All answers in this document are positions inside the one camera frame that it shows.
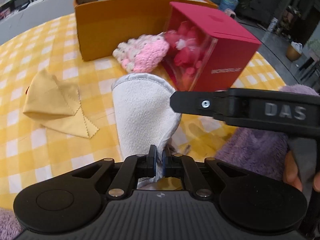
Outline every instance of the plastic bag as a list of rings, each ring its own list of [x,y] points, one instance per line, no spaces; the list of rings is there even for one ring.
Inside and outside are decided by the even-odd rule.
[[[291,42],[291,46],[300,54],[302,53],[302,44],[301,43],[295,43]]]

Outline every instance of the checkered tablecloth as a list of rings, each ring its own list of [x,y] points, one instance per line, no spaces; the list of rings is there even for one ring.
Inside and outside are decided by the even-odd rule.
[[[85,139],[45,129],[22,113],[25,91],[35,74],[47,68],[59,80],[79,85],[84,114],[100,130]],[[111,84],[126,74],[112,57],[83,62],[74,14],[30,29],[0,46],[0,206],[12,208],[23,188],[105,157],[122,161]],[[154,74],[168,79],[159,67]],[[234,83],[238,88],[278,90],[284,82],[256,53]],[[203,161],[215,154],[234,127],[208,117],[183,115],[173,136],[181,149]],[[162,187],[171,182],[162,182]]]

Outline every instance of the open cardboard box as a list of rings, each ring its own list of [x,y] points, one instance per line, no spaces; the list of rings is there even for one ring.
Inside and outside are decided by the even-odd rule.
[[[74,0],[83,60],[111,56],[120,42],[130,38],[161,33],[172,1],[217,8],[209,0],[99,0],[80,5]]]

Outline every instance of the ribbed gray panel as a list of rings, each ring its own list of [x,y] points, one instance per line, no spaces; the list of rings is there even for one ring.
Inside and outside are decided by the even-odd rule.
[[[293,231],[280,236],[257,236],[227,223],[215,206],[190,197],[186,191],[136,190],[123,201],[111,201],[90,225],[64,235],[29,231],[18,240],[303,240]]]

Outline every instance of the white cloth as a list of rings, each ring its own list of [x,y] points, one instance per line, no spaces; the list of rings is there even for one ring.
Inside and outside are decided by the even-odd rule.
[[[149,73],[123,76],[111,90],[123,159],[148,154],[151,144],[157,146],[156,177],[140,179],[141,188],[162,177],[162,151],[181,120],[181,114],[170,108],[175,90],[166,80]]]

